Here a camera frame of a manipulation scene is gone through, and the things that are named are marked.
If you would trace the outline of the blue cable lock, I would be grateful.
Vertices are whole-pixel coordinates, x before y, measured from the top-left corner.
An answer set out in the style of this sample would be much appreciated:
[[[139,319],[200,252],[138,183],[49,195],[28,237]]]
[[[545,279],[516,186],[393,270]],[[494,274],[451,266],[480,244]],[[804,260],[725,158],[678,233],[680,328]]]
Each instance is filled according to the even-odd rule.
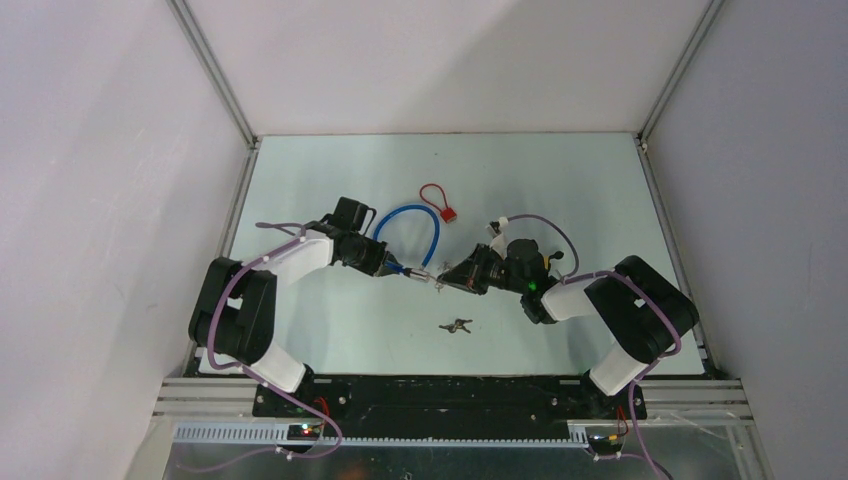
[[[421,205],[421,204],[408,204],[408,205],[399,206],[399,207],[395,208],[394,210],[391,210],[389,213],[385,214],[377,222],[376,226],[373,229],[371,239],[378,241],[379,235],[382,232],[383,228],[391,220],[395,219],[397,216],[399,216],[402,213],[411,212],[411,211],[424,212],[430,217],[430,219],[433,222],[433,234],[431,236],[431,240],[430,240],[428,250],[426,251],[426,254],[424,255],[424,257],[423,257],[423,259],[420,263],[420,266],[418,268],[407,267],[397,260],[399,265],[402,267],[402,274],[399,275],[399,276],[406,277],[408,279],[415,280],[415,281],[422,282],[422,283],[428,283],[428,282],[431,281],[431,278],[430,278],[431,273],[429,273],[427,271],[427,267],[429,266],[430,262],[432,261],[434,255],[436,253],[438,243],[439,243],[439,240],[440,240],[440,234],[441,234],[441,225],[440,225],[441,219],[438,216],[438,214],[435,212],[434,209],[427,207],[427,206],[424,206],[424,205]]]

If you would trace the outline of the silver key bunch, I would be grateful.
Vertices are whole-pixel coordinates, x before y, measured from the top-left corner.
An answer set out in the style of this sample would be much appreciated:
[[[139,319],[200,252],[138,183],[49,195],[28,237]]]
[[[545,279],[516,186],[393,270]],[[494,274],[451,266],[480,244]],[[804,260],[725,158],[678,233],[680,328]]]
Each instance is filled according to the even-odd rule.
[[[449,261],[443,261],[431,272],[430,278],[437,292],[441,292],[445,287],[444,282],[440,280],[440,276],[451,269],[451,263]]]
[[[456,332],[465,332],[471,333],[467,325],[472,323],[471,319],[455,319],[452,323],[439,325],[438,328],[441,330],[445,330],[450,334],[455,334]]]

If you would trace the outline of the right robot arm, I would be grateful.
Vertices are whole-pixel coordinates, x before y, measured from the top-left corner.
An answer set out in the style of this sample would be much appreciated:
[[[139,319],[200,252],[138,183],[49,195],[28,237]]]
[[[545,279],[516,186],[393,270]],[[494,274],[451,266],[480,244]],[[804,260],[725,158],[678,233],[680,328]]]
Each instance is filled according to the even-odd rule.
[[[437,281],[475,295],[491,288],[515,293],[534,324],[600,318],[613,343],[584,374],[581,392],[583,408],[596,418],[616,411],[621,391],[661,359],[678,353],[683,335],[700,321],[694,303],[637,255],[610,270],[558,279],[536,241],[517,239],[502,250],[477,245]]]

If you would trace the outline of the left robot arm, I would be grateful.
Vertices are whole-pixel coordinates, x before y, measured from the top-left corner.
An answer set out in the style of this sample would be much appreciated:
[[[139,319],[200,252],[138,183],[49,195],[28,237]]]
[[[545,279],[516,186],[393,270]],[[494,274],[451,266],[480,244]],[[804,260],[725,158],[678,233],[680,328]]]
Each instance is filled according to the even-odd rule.
[[[216,371],[236,369],[267,388],[277,388],[278,404],[292,416],[311,412],[316,390],[304,380],[312,370],[275,339],[277,293],[335,264],[369,277],[400,274],[402,268],[387,244],[362,231],[369,210],[342,197],[334,211],[319,220],[280,224],[290,240],[251,261],[214,259],[188,327],[191,340],[205,349],[209,366]]]

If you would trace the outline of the silver key bunch front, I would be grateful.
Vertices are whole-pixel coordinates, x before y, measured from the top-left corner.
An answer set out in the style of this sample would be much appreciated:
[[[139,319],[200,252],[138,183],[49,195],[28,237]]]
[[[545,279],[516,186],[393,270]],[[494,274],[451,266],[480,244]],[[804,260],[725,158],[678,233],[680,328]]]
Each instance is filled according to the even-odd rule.
[[[450,334],[455,334],[456,332],[465,332],[471,333],[467,325],[472,323],[471,319],[455,319],[452,323],[439,325],[438,328],[441,330],[445,330]]]

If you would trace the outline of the left circuit board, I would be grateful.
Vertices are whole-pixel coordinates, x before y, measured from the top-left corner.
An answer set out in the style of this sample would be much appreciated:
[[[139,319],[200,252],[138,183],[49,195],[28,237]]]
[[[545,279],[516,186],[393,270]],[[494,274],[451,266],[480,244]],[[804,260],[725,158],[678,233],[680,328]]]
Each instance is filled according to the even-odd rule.
[[[317,441],[321,438],[323,426],[321,424],[290,424],[286,432],[288,441]]]

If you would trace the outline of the circuit board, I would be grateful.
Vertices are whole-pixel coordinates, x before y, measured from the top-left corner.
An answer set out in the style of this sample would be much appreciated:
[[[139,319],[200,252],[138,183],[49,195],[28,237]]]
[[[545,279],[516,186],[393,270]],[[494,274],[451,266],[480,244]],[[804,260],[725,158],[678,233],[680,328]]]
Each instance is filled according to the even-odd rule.
[[[588,437],[588,445],[595,452],[600,453],[601,451],[605,451],[607,454],[608,451],[620,451],[626,439],[627,436],[624,434],[590,435]]]
[[[286,432],[288,441],[317,441],[321,438],[323,426],[321,424],[290,424]]]

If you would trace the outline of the right circuit board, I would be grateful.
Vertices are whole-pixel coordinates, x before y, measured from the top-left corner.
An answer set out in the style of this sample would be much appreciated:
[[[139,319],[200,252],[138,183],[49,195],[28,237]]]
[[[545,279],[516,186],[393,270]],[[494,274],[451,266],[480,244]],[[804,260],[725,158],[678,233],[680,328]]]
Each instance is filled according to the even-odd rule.
[[[601,451],[605,451],[607,454],[608,451],[620,451],[626,439],[627,436],[624,434],[590,435],[588,437],[588,445],[595,452],[600,453]]]

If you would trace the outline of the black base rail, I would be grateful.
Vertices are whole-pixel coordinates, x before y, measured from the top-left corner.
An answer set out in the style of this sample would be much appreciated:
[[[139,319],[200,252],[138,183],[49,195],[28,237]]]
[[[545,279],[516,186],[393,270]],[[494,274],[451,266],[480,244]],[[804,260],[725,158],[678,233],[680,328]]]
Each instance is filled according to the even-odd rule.
[[[586,376],[317,375],[296,393],[361,440],[565,440],[577,420],[644,420],[639,388],[607,397]]]

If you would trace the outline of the left aluminium frame post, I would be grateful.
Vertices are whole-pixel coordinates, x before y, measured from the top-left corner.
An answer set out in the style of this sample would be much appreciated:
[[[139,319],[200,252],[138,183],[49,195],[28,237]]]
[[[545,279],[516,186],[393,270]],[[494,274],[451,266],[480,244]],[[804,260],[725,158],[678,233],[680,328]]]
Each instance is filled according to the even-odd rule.
[[[236,127],[244,145],[249,150],[255,149],[258,136],[250,125],[190,2],[186,0],[167,0],[166,4],[172,11],[178,26],[193,50],[201,68],[208,77],[226,113]]]

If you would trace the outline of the aluminium frame post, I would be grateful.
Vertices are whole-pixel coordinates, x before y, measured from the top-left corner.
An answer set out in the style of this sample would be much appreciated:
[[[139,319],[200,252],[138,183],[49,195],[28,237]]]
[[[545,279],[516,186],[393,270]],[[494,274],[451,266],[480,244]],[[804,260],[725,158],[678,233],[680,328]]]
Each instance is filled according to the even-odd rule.
[[[725,0],[710,0],[700,14],[638,131],[636,138],[643,152],[647,152],[650,137],[660,123],[663,113],[693,64],[696,55],[707,40],[725,5]]]
[[[167,0],[166,4],[172,11],[178,26],[193,50],[201,68],[208,77],[226,113],[236,127],[244,145],[249,150],[255,149],[258,136],[250,125],[190,2],[186,0]]]

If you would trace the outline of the right aluminium frame post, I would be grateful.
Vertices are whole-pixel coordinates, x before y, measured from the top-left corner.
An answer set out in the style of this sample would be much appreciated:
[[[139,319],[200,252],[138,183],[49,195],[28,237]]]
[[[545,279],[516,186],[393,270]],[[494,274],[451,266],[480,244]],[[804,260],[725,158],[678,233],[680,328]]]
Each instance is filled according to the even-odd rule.
[[[650,137],[660,123],[663,113],[693,64],[696,55],[707,40],[725,5],[725,0],[710,0],[700,14],[638,131],[636,138],[643,152],[647,152]]]

